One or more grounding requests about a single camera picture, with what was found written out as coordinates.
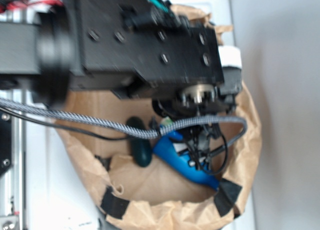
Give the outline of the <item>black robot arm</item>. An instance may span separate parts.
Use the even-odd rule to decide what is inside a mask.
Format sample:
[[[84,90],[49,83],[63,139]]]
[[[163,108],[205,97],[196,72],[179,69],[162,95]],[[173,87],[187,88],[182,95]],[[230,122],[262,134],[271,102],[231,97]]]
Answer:
[[[68,90],[109,90],[185,118],[233,112],[242,76],[223,62],[215,30],[169,2],[61,0],[32,24],[1,22],[0,87],[55,108]]]

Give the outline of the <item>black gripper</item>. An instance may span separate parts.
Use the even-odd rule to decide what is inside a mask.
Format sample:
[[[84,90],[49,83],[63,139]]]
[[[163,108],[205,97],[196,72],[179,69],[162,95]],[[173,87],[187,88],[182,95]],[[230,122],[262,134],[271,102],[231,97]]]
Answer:
[[[183,5],[124,13],[128,44],[120,58],[127,65],[113,93],[120,99],[150,98],[159,115],[176,119],[232,113],[242,91],[240,51],[222,39],[233,26],[210,19]]]

